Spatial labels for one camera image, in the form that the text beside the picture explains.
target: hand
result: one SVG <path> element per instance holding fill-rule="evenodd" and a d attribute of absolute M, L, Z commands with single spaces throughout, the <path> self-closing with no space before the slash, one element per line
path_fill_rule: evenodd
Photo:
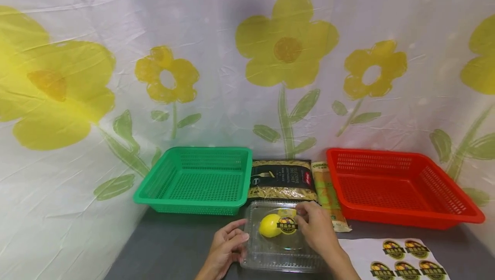
<path fill-rule="evenodd" d="M 246 221 L 239 219 L 231 222 L 215 233 L 208 257 L 196 280 L 221 280 L 232 263 L 240 262 L 245 257 L 243 243 L 249 239 L 249 234 L 238 227 Z"/>
<path fill-rule="evenodd" d="M 342 249 L 328 211 L 316 202 L 302 202 L 296 206 L 295 221 L 309 246 L 323 257 L 335 280 L 359 280 L 351 260 Z"/>

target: red basket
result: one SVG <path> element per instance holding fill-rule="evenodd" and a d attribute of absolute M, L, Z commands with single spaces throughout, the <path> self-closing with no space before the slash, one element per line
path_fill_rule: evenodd
<path fill-rule="evenodd" d="M 348 219 L 434 229 L 485 221 L 471 198 L 422 154 L 332 148 L 327 160 Z"/>

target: green stem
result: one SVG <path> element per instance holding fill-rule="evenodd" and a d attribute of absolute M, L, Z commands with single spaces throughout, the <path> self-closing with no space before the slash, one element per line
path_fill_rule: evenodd
<path fill-rule="evenodd" d="M 462 164 L 464 163 L 464 158 L 466 157 L 467 149 L 473 141 L 476 132 L 480 128 L 481 124 L 488 117 L 489 112 L 492 110 L 494 105 L 490 105 L 486 110 L 484 110 L 481 115 L 474 121 L 465 136 L 463 137 L 459 147 L 455 151 L 450 160 L 449 166 L 447 166 L 447 175 L 450 176 L 455 182 L 459 180 L 459 175 L 461 173 Z"/>
<path fill-rule="evenodd" d="M 287 112 L 287 101 L 285 98 L 285 86 L 282 84 L 278 102 L 281 134 L 284 138 L 285 156 L 287 159 L 294 159 L 294 137 L 292 126 L 290 125 L 289 113 Z"/>
<path fill-rule="evenodd" d="M 172 128 L 172 139 L 174 140 L 177 135 L 177 107 L 175 102 L 172 104 L 172 123 L 174 124 Z"/>
<path fill-rule="evenodd" d="M 359 101 L 356 104 L 356 107 L 354 107 L 354 110 L 352 110 L 352 113 L 349 115 L 347 118 L 347 121 L 345 124 L 340 128 L 340 130 L 335 134 L 335 136 L 339 137 L 342 135 L 342 133 L 346 130 L 346 128 L 351 124 L 351 121 L 354 119 L 356 113 L 358 112 L 359 108 L 361 107 L 361 104 L 363 103 L 364 98 L 359 99 Z"/>
<path fill-rule="evenodd" d="M 120 159 L 130 169 L 138 173 L 141 177 L 146 177 L 146 175 L 150 172 L 150 169 L 146 166 L 144 161 L 136 153 L 131 152 L 120 142 L 115 140 L 106 131 L 102 130 L 101 128 L 100 131 L 112 153 L 115 154 L 115 156 L 118 157 L 118 159 Z"/>

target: flower center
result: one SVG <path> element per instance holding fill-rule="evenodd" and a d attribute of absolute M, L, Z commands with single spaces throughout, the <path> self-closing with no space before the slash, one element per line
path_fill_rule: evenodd
<path fill-rule="evenodd" d="M 382 74 L 382 68 L 380 66 L 378 66 L 378 65 L 370 66 L 366 70 L 366 72 L 364 72 L 363 78 L 361 79 L 361 81 L 365 85 L 371 85 L 375 81 L 377 81 L 377 79 L 380 77 L 381 74 Z"/>
<path fill-rule="evenodd" d="M 275 57 L 285 63 L 296 61 L 302 51 L 303 46 L 299 40 L 287 37 L 279 39 L 273 48 Z"/>
<path fill-rule="evenodd" d="M 40 70 L 28 73 L 27 77 L 36 88 L 44 92 L 48 97 L 59 102 L 65 101 L 67 82 L 61 73 L 51 70 Z"/>
<path fill-rule="evenodd" d="M 168 89 L 174 89 L 175 88 L 175 79 L 172 73 L 170 73 L 167 70 L 163 70 L 160 73 L 160 82 L 162 83 L 162 86 Z"/>

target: pasta package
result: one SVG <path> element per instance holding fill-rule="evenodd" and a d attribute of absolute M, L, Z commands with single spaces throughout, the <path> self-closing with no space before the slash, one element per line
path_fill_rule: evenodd
<path fill-rule="evenodd" d="M 253 161 L 247 197 L 317 202 L 310 163 L 303 160 Z"/>
<path fill-rule="evenodd" d="M 347 224 L 342 214 L 341 206 L 333 188 L 330 171 L 326 162 L 313 162 L 311 164 L 313 178 L 315 179 L 316 193 L 320 205 L 325 208 L 332 218 L 333 230 L 348 232 L 352 229 Z"/>

